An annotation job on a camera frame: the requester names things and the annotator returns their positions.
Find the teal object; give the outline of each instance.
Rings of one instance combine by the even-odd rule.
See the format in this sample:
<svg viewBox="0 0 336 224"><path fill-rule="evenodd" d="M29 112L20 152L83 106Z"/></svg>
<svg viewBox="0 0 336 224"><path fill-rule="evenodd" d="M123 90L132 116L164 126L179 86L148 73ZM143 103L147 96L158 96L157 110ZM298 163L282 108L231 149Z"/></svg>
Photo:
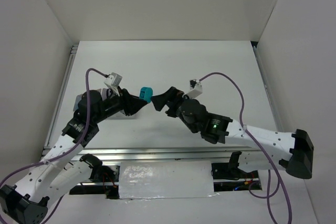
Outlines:
<svg viewBox="0 0 336 224"><path fill-rule="evenodd" d="M143 87L140 90L139 98L145 100L147 103L151 102L151 97L153 96L153 89L148 87Z"/></svg>

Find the white panel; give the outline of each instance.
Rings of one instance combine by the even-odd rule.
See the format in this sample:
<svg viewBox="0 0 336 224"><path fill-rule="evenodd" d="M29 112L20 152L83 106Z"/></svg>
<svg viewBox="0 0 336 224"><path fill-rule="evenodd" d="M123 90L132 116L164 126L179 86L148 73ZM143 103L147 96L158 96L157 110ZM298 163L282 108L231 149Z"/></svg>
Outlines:
<svg viewBox="0 0 336 224"><path fill-rule="evenodd" d="M259 40L275 0L47 0L75 41Z"/></svg>
<svg viewBox="0 0 336 224"><path fill-rule="evenodd" d="M261 172L265 183L266 174ZM292 223L317 224L303 180L286 173L283 175L293 208ZM275 186L276 179L273 179L272 190ZM265 191L255 193L264 195ZM281 192L272 197L271 205L278 223L287 223L287 205ZM208 198L152 200L110 200L102 195L67 195L48 222L59 223L269 224L272 220L265 200L254 198L247 191L230 191Z"/></svg>
<svg viewBox="0 0 336 224"><path fill-rule="evenodd" d="M210 161L123 162L121 199L204 198L214 196Z"/></svg>
<svg viewBox="0 0 336 224"><path fill-rule="evenodd" d="M336 0L278 0L257 51L287 131L308 131L315 145L306 182L320 223L333 223L336 163Z"/></svg>
<svg viewBox="0 0 336 224"><path fill-rule="evenodd" d="M72 67L56 126L55 143L72 118L77 94L85 91L85 72L94 67L123 76L120 86L139 95L151 87L154 95L171 86L189 89L189 80L221 71L231 76L245 96L244 121L276 130L257 62L248 41L82 41ZM90 88L104 87L104 78L92 73ZM237 90L223 77L203 82L199 101L209 112L238 118L241 101ZM192 134L179 120L168 117L153 104L145 106L134 120L105 120L88 148L218 147Z"/></svg>
<svg viewBox="0 0 336 224"><path fill-rule="evenodd" d="M44 0L0 0L0 163L39 159L70 46Z"/></svg>

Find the white wall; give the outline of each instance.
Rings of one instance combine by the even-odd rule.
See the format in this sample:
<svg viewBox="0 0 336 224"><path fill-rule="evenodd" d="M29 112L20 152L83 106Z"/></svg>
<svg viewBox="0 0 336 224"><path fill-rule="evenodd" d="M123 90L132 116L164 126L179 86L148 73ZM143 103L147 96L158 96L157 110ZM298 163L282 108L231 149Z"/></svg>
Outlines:
<svg viewBox="0 0 336 224"><path fill-rule="evenodd" d="M47 0L79 40L259 40L275 0Z"/></svg>
<svg viewBox="0 0 336 224"><path fill-rule="evenodd" d="M0 164L30 163L43 149L71 43L44 0L0 6Z"/></svg>
<svg viewBox="0 0 336 224"><path fill-rule="evenodd" d="M278 0L257 48L283 128L315 145L306 185L320 223L336 217L335 13L336 0Z"/></svg>

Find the white tabletop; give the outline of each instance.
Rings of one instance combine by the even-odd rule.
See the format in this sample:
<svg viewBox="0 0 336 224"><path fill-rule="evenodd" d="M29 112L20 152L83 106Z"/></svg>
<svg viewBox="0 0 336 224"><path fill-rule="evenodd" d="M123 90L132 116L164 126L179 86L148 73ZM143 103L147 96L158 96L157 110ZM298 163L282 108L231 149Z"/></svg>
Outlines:
<svg viewBox="0 0 336 224"><path fill-rule="evenodd" d="M187 91L190 79L219 71L229 75L245 96L244 121L276 130L264 84L249 41L81 41L51 132L53 145L73 116L76 96L85 92L85 72L96 68L123 76L120 86L139 95L151 87L154 95L169 87ZM90 74L90 89L104 88L104 78ZM238 119L241 101L232 84L223 77L202 82L198 98L209 112ZM219 147L192 134L179 120L145 106L136 119L111 119L99 124L100 132L87 148L181 148Z"/></svg>

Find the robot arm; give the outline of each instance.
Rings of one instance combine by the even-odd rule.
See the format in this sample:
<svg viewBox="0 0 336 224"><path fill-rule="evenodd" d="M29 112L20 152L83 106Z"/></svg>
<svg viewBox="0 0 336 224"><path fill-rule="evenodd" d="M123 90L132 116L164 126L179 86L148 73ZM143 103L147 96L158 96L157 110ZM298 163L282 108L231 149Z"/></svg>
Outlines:
<svg viewBox="0 0 336 224"><path fill-rule="evenodd" d="M285 169L294 177L309 179L312 176L313 144L306 131L281 133L243 125L223 115L209 113L206 107L194 98L202 93L201 83L191 80L191 90L184 93L171 87L165 93L152 97L157 111L168 106L166 114L179 118L192 133L200 132L201 137L212 143L240 144L258 148L253 139L246 134L248 130L263 146L277 168ZM245 172L257 169L271 169L268 160L261 152L233 153L230 159L232 168Z"/></svg>
<svg viewBox="0 0 336 224"><path fill-rule="evenodd" d="M79 101L73 118L63 129L62 136L41 160L44 164L32 168L14 186L4 185L0 189L1 207L12 219L20 224L39 224L45 218L48 208L78 183L87 179L102 182L103 176L114 177L113 171L103 166L102 161L91 154L84 155L79 162L67 166L66 169L65 167L98 133L99 122L117 112L133 115L147 105L148 102L130 95L126 89L121 89L120 80L121 76L115 73L106 78L105 84L110 88L111 94L105 100L100 92L90 90L88 132L72 152L53 162L49 161L75 147L82 136L87 118L86 93Z"/></svg>

